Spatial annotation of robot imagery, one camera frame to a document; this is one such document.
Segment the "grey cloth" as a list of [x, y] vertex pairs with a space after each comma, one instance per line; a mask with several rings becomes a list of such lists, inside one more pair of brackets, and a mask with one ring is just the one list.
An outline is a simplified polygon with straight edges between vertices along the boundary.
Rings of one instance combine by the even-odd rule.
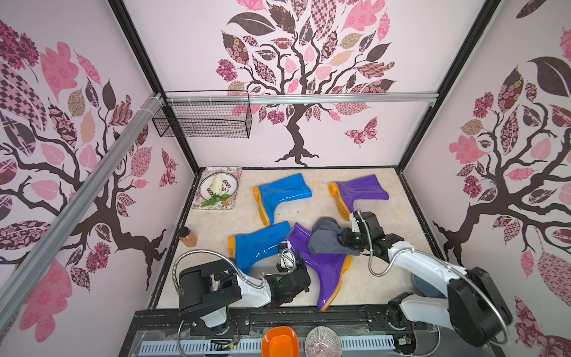
[[308, 249], [312, 254], [348, 254], [358, 256], [358, 250], [341, 244], [341, 235], [345, 231], [338, 222], [331, 217], [321, 217], [313, 225], [312, 236]]

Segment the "purple boot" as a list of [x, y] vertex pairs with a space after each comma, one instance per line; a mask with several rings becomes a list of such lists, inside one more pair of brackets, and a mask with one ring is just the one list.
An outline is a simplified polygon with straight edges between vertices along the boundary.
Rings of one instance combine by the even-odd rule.
[[309, 241], [312, 233], [295, 223], [287, 236], [292, 250], [299, 252], [307, 266], [318, 275], [320, 291], [317, 307], [325, 312], [341, 290], [342, 277], [349, 270], [352, 257], [348, 254], [312, 254]]
[[389, 193], [380, 185], [376, 175], [368, 175], [349, 181], [333, 181], [329, 183], [330, 196], [335, 200], [340, 216], [350, 220], [355, 211], [354, 202], [358, 200], [390, 199]]

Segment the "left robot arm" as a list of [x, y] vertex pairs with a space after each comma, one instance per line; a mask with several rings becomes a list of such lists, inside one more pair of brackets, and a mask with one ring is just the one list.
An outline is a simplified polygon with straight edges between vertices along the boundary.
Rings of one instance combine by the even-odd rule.
[[[216, 251], [194, 249], [181, 254], [172, 264], [172, 282], [178, 295], [178, 316], [182, 321], [202, 321], [208, 328], [230, 321], [229, 306], [239, 301], [252, 308], [276, 309], [308, 292], [311, 278], [300, 253], [284, 244], [278, 249], [278, 272], [254, 278], [238, 268], [236, 260]], [[218, 259], [182, 271], [178, 265], [193, 254]]]

